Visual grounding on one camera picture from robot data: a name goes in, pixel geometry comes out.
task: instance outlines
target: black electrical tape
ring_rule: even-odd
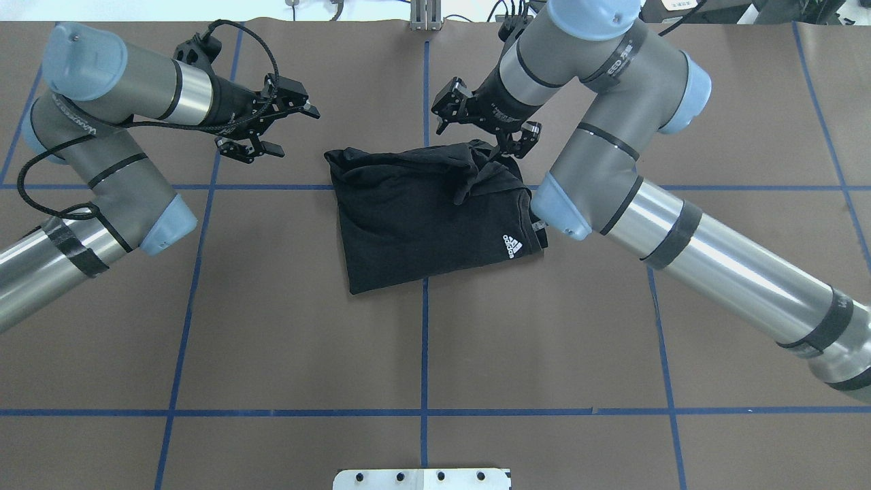
[[[106,168],[103,172],[100,172],[99,174],[95,175],[93,179],[88,180],[88,187],[94,188],[97,186],[97,184],[99,184],[103,180],[106,180],[106,178],[108,178],[110,175],[116,173],[118,170],[121,170],[122,168],[127,167],[131,163],[134,163],[134,162],[137,162],[140,160],[145,160],[146,158],[148,158],[148,156],[145,155],[145,153],[136,153],[135,155],[132,155],[132,156],[129,156],[129,157],[123,159],[120,162],[112,165],[111,167]]]
[[[867,388],[871,386],[871,368],[866,369],[862,374],[854,378],[840,381],[839,383],[826,383],[826,385],[833,387],[837,391],[853,391]]]
[[[158,119],[160,120],[170,117],[172,113],[175,112],[175,108],[179,105],[179,99],[181,99],[181,66],[179,66],[179,62],[176,60],[172,61],[172,65],[175,66],[175,93],[172,95],[172,102],[169,103],[166,112],[158,116]]]
[[[828,306],[828,311],[820,324],[798,342],[791,344],[778,342],[777,345],[798,357],[817,357],[841,337],[851,320],[853,320],[853,298],[832,288],[832,303]]]
[[[529,78],[532,78],[537,84],[546,86],[548,88],[562,87],[562,85],[550,84],[548,82],[545,82],[544,80],[537,77],[536,74],[532,72],[532,70],[530,70],[529,66],[526,65],[526,62],[523,61],[523,57],[520,56],[520,44],[517,45],[517,61],[520,62],[520,67],[523,68],[523,71],[526,72],[526,75],[529,76]]]
[[[632,159],[635,161],[638,161],[638,159],[641,158],[641,155],[638,154],[637,151],[635,151],[635,148],[629,146],[629,143],[626,143],[625,141],[621,140],[617,136],[614,136],[613,134],[608,133],[607,131],[605,131],[601,127],[594,126],[592,124],[587,124],[587,123],[582,121],[581,124],[577,125],[577,129],[583,129],[584,131],[593,133],[594,135],[598,136],[599,138],[611,143],[612,145],[616,146],[618,149],[624,151],[626,154],[631,156]]]
[[[680,215],[672,225],[672,229],[668,231],[668,235],[650,255],[641,260],[656,270],[668,267],[690,244],[690,240],[695,235],[702,220],[702,214],[701,208],[689,201],[684,201]]]
[[[647,39],[647,26],[643,24],[633,24],[632,27],[620,39],[620,44],[613,53],[608,57],[598,70],[592,75],[581,80],[581,83],[587,85],[590,90],[601,93],[607,92],[612,87],[620,83],[620,75],[626,70],[629,64],[641,51],[641,45]]]
[[[611,217],[611,220],[608,221],[608,224],[606,224],[604,228],[602,228],[602,231],[599,232],[600,234],[602,234],[602,236],[608,235],[608,232],[611,231],[612,228],[614,228],[614,225],[617,224],[617,221],[620,221],[620,218],[623,216],[623,213],[626,212],[626,209],[632,203],[632,200],[635,199],[635,196],[636,194],[638,194],[638,190],[641,188],[641,184],[643,184],[644,181],[645,178],[641,175],[635,178],[635,183],[632,184],[632,189],[629,190],[626,198],[623,199],[623,202],[620,203],[620,207],[617,208],[617,212],[614,213],[614,215]]]
[[[72,233],[64,220],[51,217],[43,225],[43,231],[48,235],[51,243],[91,279],[109,270],[109,266],[103,263],[93,250],[86,248],[76,234]]]

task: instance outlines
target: light blue joint cap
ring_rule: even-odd
[[[55,92],[73,100],[94,100],[124,75],[124,39],[75,22],[55,26],[43,54],[43,77]]]
[[[686,56],[686,63],[689,65],[686,75],[686,89],[672,120],[659,128],[659,132],[662,134],[674,134],[689,126],[692,118],[702,113],[702,109],[705,108],[711,97],[711,77],[702,70],[701,66],[692,61],[686,51],[682,51],[682,53]]]
[[[530,207],[544,222],[575,240],[581,241],[593,231],[550,172],[544,176],[542,185],[538,186]]]
[[[550,20],[570,36],[606,41],[623,36],[641,11],[638,0],[550,0]]]
[[[157,255],[196,227],[197,217],[176,194],[139,247],[148,255]]]
[[[33,150],[34,153],[39,155],[44,152],[46,149],[42,143],[39,142],[39,138],[37,138],[37,134],[33,131],[33,123],[30,122],[30,109],[33,108],[33,104],[30,104],[30,107],[27,108],[27,113],[24,115],[24,119],[21,121],[21,136],[24,138],[24,142],[27,143],[27,146]],[[46,160],[51,163],[59,163],[61,165],[68,165],[68,162],[58,156],[49,155],[45,157]]]

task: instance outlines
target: brown work surface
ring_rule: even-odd
[[[489,140],[470,126],[436,136],[427,107],[451,77],[475,88],[492,69],[496,25],[247,25],[322,119],[278,121],[265,140],[287,157],[251,166],[216,160],[207,134],[137,130],[200,227],[0,336],[1,488],[315,489],[340,469],[427,464],[511,468],[515,488],[871,480],[867,407],[600,236],[550,231],[544,255],[349,295],[323,153]],[[168,53],[205,23],[97,27]],[[0,24],[3,247],[42,220],[14,182],[50,28]],[[236,32],[216,36],[218,73],[260,88],[260,47],[243,38],[235,59]],[[654,138],[640,173],[868,303],[869,30],[683,25],[669,38],[713,94],[686,130]],[[535,115],[530,184],[592,95],[572,83]],[[68,168],[46,162],[29,181],[57,208],[87,199]]]

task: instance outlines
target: metal plate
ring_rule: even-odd
[[[511,470],[499,468],[344,470],[333,490],[510,490]]]

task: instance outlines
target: white metal bracket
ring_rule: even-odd
[[[511,490],[511,470],[427,468],[344,470],[333,490]]]
[[[411,0],[411,30],[440,31],[442,0]]]

